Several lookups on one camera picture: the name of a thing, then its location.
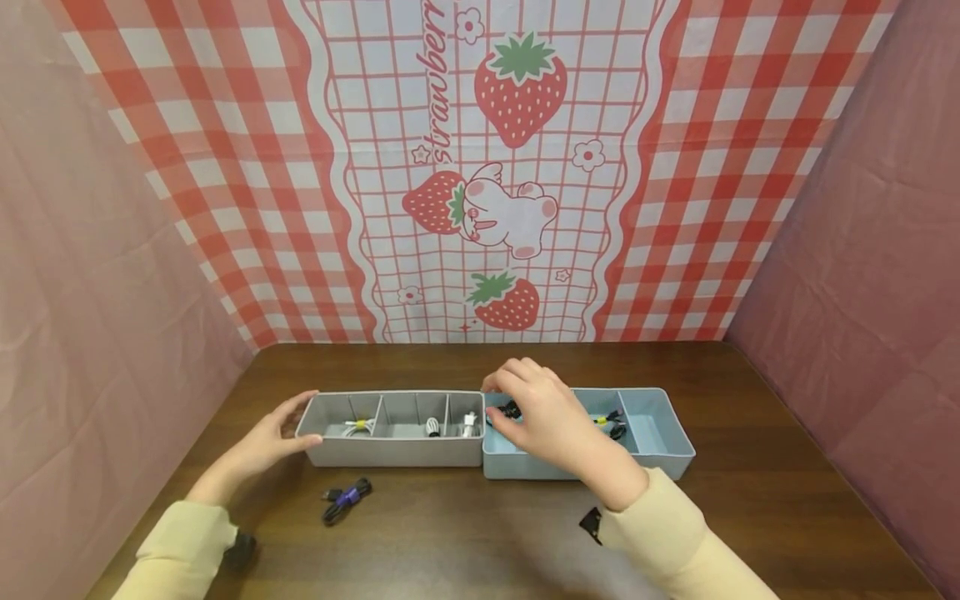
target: storage organizer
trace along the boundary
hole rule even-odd
[[[620,440],[638,463],[680,479],[696,452],[666,392],[660,388],[574,388],[593,418],[614,411],[627,433]],[[479,467],[489,479],[573,479],[573,475],[516,448],[485,423],[487,406],[510,401],[502,394],[404,391],[317,394],[297,435],[319,433],[324,443],[307,451],[317,467]],[[464,415],[477,415],[476,435],[463,438]],[[441,437],[428,438],[433,417]],[[371,433],[343,437],[347,421],[374,419]]]
[[[319,433],[324,443],[307,450],[317,467],[480,467],[486,431],[479,392],[350,392],[310,398],[297,434]],[[477,416],[474,435],[463,434],[464,416]],[[440,437],[427,437],[437,420]],[[373,420],[373,431],[345,438],[347,421]]]

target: red and white checkered pattern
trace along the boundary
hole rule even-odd
[[[420,2],[47,5],[262,348],[720,337],[897,2],[435,0],[452,165],[412,158],[429,129]],[[454,34],[471,7],[475,44]],[[556,47],[569,90],[511,151],[472,74],[526,31]],[[637,119],[649,125],[630,137]],[[571,159],[594,138],[607,164],[588,173]],[[423,231],[400,207],[435,170],[469,178],[491,160],[505,188],[537,180],[558,200],[531,260]],[[542,299],[518,333],[484,328],[464,303],[470,274],[508,267]]]
[[[681,6],[599,340],[723,336],[898,3]]]

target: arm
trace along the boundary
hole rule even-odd
[[[626,552],[671,598],[777,598],[709,530],[703,513],[663,471],[640,467],[608,438],[597,445],[597,456],[590,463],[606,466],[581,476],[607,507],[601,511],[600,541]]]
[[[288,426],[316,392],[290,398],[264,417],[171,506],[136,553],[136,564],[113,600],[202,600],[233,546],[237,528],[226,505],[246,480],[281,458],[320,444],[319,436],[289,439]]]
[[[493,426],[530,454],[579,477],[606,507],[600,540],[623,550],[675,600],[776,600],[707,528],[703,513],[659,469],[636,463],[603,435],[561,379],[529,358],[511,359],[483,390],[516,401],[523,422],[488,409]]]

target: white cable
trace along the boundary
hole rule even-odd
[[[376,419],[348,420],[344,425],[349,425],[343,435],[345,438],[352,437],[353,434],[358,431],[366,431],[370,435],[373,435],[373,426],[376,425]]]
[[[470,411],[469,413],[466,413],[464,415],[464,433],[462,437],[464,438],[473,437],[473,427],[476,425],[476,422],[477,422],[476,413]]]
[[[439,438],[440,437],[440,422],[433,417],[426,420],[426,437],[428,438]]]

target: green strawberry leaf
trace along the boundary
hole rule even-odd
[[[540,81],[557,69],[551,58],[556,51],[546,41],[534,43],[536,39],[537,34],[530,32],[523,39],[509,36],[507,43],[494,44],[493,58],[487,67],[496,73],[497,79],[512,79],[516,85],[527,80]]]
[[[516,281],[516,277],[511,276],[507,271],[493,277],[474,273],[470,278],[476,281],[476,289],[469,295],[467,302],[473,302],[474,306],[503,300],[503,297],[514,289],[514,282]]]
[[[448,209],[446,218],[456,226],[464,222],[464,196],[466,189],[467,187],[462,182],[458,183],[457,186],[453,188],[453,198],[446,202]]]

